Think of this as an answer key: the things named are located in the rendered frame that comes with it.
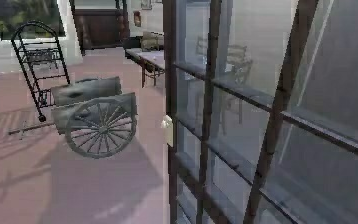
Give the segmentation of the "grey wooden cart with wheel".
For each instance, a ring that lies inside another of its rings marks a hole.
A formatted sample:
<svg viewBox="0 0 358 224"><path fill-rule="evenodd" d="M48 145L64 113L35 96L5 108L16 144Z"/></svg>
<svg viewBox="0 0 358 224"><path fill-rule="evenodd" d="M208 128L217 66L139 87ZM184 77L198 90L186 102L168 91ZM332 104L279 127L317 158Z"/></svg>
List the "grey wooden cart with wheel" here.
<svg viewBox="0 0 358 224"><path fill-rule="evenodd" d="M119 77L84 79L50 89L52 120L72 151L102 159L124 150L137 128L133 92L124 93Z"/></svg>

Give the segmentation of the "black metal arched rack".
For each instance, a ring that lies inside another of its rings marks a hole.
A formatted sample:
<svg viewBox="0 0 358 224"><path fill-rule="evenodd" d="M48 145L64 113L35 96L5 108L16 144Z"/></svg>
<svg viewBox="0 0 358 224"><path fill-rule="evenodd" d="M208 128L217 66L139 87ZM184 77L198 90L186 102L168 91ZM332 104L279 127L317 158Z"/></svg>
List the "black metal arched rack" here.
<svg viewBox="0 0 358 224"><path fill-rule="evenodd" d="M40 29L44 33L49 34L51 40L25 41L23 33L26 28L30 27ZM45 122L46 116L43 114L42 109L54 106L55 103L51 99L51 89L41 88L39 81L64 77L68 84L71 83L58 34L44 22L30 20L15 30L10 41L38 112L38 120ZM62 67L62 73L38 77L35 74L35 67L40 65L52 65L56 70Z"/></svg>

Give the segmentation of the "dark brown wooden door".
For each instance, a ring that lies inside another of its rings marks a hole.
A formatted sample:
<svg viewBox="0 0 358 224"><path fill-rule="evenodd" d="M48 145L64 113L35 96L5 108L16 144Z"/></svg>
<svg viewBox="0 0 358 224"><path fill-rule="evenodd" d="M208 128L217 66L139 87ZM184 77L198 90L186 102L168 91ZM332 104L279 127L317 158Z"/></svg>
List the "dark brown wooden door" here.
<svg viewBox="0 0 358 224"><path fill-rule="evenodd" d="M130 36L127 0L69 0L79 48L121 47Z"/></svg>

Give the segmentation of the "window with green view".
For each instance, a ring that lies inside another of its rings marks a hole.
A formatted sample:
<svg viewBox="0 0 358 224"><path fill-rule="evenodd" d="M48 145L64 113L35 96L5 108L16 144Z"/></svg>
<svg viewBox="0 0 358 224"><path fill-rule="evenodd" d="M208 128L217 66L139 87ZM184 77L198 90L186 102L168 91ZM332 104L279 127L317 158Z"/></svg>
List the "window with green view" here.
<svg viewBox="0 0 358 224"><path fill-rule="evenodd" d="M58 0L0 0L0 39L10 40L16 29L29 21L40 21L59 37L65 36Z"/></svg>

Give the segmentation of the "grey long table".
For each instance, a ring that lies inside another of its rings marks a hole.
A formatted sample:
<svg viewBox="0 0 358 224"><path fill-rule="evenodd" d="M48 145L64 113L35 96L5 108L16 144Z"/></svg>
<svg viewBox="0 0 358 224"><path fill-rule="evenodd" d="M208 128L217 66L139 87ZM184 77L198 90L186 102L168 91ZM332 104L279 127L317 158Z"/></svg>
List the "grey long table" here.
<svg viewBox="0 0 358 224"><path fill-rule="evenodd" d="M163 50L143 51L141 48L131 48L125 50L125 56L142 68L142 86L145 86L147 78L152 79L153 85L156 85L157 79L165 73Z"/></svg>

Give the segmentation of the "brown framed glass door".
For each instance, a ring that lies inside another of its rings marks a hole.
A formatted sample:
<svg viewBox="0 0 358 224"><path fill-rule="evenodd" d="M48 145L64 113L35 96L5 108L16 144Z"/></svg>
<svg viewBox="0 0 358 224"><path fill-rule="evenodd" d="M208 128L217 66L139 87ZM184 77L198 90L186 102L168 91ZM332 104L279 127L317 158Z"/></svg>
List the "brown framed glass door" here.
<svg viewBox="0 0 358 224"><path fill-rule="evenodd" d="M168 224L358 224L358 0L163 8ZM243 84L226 78L233 44L253 60ZM234 97L226 135L220 93Z"/></svg>

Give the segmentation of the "wooden chair behind glass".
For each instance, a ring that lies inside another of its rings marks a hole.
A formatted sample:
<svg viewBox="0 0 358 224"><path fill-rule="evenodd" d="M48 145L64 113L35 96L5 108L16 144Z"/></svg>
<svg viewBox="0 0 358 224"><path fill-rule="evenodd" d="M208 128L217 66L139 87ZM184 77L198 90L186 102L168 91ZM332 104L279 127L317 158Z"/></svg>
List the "wooden chair behind glass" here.
<svg viewBox="0 0 358 224"><path fill-rule="evenodd" d="M196 44L196 54L206 57L207 39L198 36ZM226 65L226 78L232 78L237 84L243 84L248 79L248 74L252 67L252 59L246 57L247 46L242 45L229 45L227 48L227 65ZM221 100L221 127L222 133L226 135L226 111L232 110L234 97L227 96L227 93L220 93ZM198 104L195 109L195 119L199 120L202 114L200 100L203 99L203 94L198 92L196 94L195 103ZM238 118L239 124L242 123L242 102L238 104Z"/></svg>

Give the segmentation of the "olive cushioned chair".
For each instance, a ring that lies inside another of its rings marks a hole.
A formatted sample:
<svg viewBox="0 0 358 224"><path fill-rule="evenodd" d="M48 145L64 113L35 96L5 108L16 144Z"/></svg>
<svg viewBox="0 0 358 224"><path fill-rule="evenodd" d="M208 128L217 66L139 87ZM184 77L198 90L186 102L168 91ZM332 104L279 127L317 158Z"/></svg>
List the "olive cushioned chair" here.
<svg viewBox="0 0 358 224"><path fill-rule="evenodd" d="M164 48L164 36L159 33L145 31L140 44L143 51L162 50Z"/></svg>

